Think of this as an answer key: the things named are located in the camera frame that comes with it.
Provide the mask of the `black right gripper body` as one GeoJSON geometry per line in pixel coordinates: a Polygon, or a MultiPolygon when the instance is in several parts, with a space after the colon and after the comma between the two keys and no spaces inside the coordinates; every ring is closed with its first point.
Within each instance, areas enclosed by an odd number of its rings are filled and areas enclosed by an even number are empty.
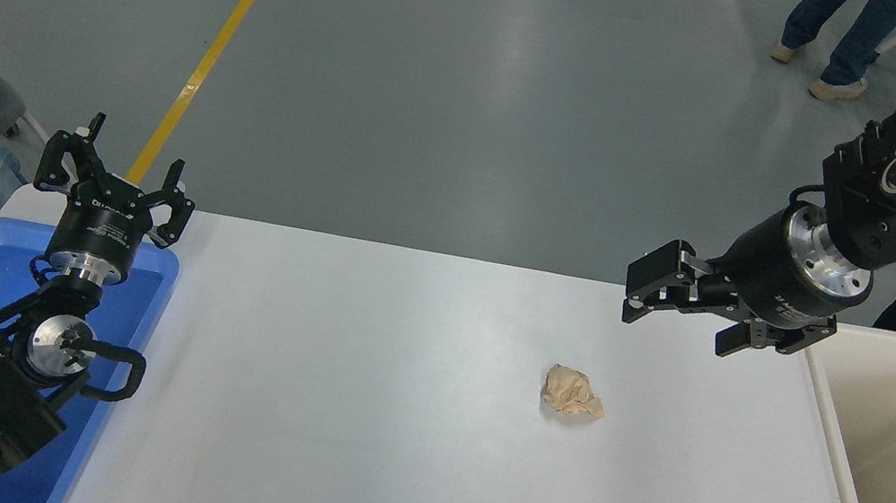
{"type": "Polygon", "coordinates": [[[712,261],[748,309],[798,329],[847,309],[854,265],[833,244],[824,213],[785,208],[743,232],[712,261]]]}

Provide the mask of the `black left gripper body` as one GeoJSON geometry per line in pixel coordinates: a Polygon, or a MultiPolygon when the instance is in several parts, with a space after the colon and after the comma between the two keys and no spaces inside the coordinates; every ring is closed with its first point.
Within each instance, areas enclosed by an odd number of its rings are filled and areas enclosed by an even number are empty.
{"type": "Polygon", "coordinates": [[[153,224],[150,211],[140,205],[143,192],[109,172],[93,174],[82,166],[77,171],[46,248],[47,262],[69,268],[75,259],[96,260],[106,274],[129,276],[153,224]]]}

